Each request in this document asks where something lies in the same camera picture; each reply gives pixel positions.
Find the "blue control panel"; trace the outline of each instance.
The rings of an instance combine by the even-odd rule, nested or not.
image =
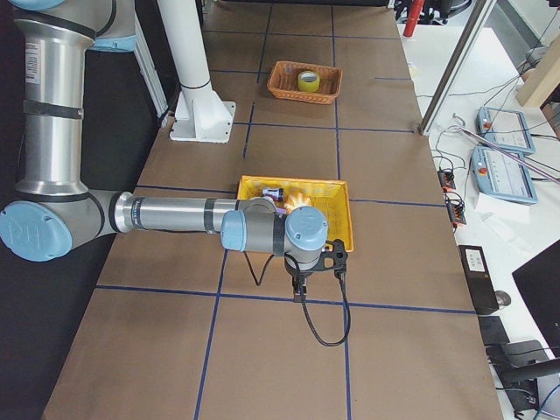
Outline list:
[[[523,160],[523,154],[510,151]],[[477,146],[472,152],[472,171],[481,193],[522,204],[537,202],[529,170],[490,147]]]
[[[477,115],[477,128],[480,136],[502,149],[525,155],[535,153],[535,144],[522,112],[482,107]]]

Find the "table surface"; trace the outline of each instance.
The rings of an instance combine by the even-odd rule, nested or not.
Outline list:
[[[462,30],[461,27],[418,26],[413,38],[402,39],[407,61],[417,69],[414,84],[422,113],[430,103],[429,96],[432,96],[436,90]],[[511,62],[494,31],[485,28],[451,88],[451,94],[454,95],[446,99],[440,115],[436,118],[430,133],[430,146],[435,147],[439,139],[440,150],[461,156],[468,167],[476,144],[464,135],[455,133],[442,135],[442,132],[458,123],[453,114],[462,117],[466,127],[476,132],[475,116],[479,107],[483,106],[499,89],[483,94],[469,93],[485,92],[510,81],[518,75],[516,68],[520,64],[514,65]],[[487,105],[498,109],[520,110],[524,113],[529,127],[545,123],[531,129],[531,133],[555,136],[539,108],[524,108],[515,99],[517,88],[521,85],[521,79],[513,80]],[[547,165],[560,167],[560,143],[556,140],[533,138],[536,153],[531,157]],[[453,160],[457,167],[461,166],[461,161],[456,157],[448,156],[448,158]],[[552,183],[535,182],[537,204],[523,209],[518,206],[490,207],[484,212],[478,212],[475,209],[479,191],[474,176],[470,174],[467,178],[466,174],[466,170],[455,172],[458,192],[465,199],[467,222],[466,226],[457,230],[455,240],[457,244],[482,246],[494,289],[505,291],[512,298],[510,306],[494,314],[500,315],[511,342],[539,340],[544,347],[547,347],[515,286],[512,273],[560,239],[560,223],[557,219],[560,188]],[[549,357],[554,357],[551,351],[547,353]],[[513,411],[503,393],[500,395],[500,402],[506,418],[513,419]]]
[[[162,130],[136,193],[233,198],[242,174],[346,180],[350,339],[314,340],[280,259],[257,288],[215,235],[118,235],[45,420],[501,418],[393,11],[211,2],[203,37],[213,88],[237,102],[232,136]],[[339,98],[273,98],[277,60],[342,68]],[[337,339],[337,282],[313,275],[308,293]]]

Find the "yellow tape roll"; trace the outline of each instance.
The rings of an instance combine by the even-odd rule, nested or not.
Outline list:
[[[297,76],[297,88],[302,92],[317,92],[320,80],[317,73],[306,70]]]

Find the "brown wicker basket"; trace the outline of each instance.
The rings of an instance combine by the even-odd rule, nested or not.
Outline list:
[[[306,70],[318,74],[320,84],[317,92],[310,93],[298,90],[298,75]],[[339,95],[341,80],[342,70],[337,67],[294,61],[277,61],[270,74],[267,89],[276,98],[328,105],[333,103]]]

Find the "basket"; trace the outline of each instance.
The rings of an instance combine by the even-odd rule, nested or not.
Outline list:
[[[311,199],[311,204],[323,212],[329,223],[329,241],[341,239],[346,251],[354,250],[350,202],[346,181],[321,179],[268,178],[243,175],[237,190],[238,200],[249,200],[263,196],[263,188],[283,188],[284,197],[302,193]]]
[[[298,90],[298,75],[305,70],[318,74],[320,84],[317,92]],[[270,74],[267,89],[276,98],[329,105],[339,95],[341,81],[342,70],[336,67],[277,61]]]

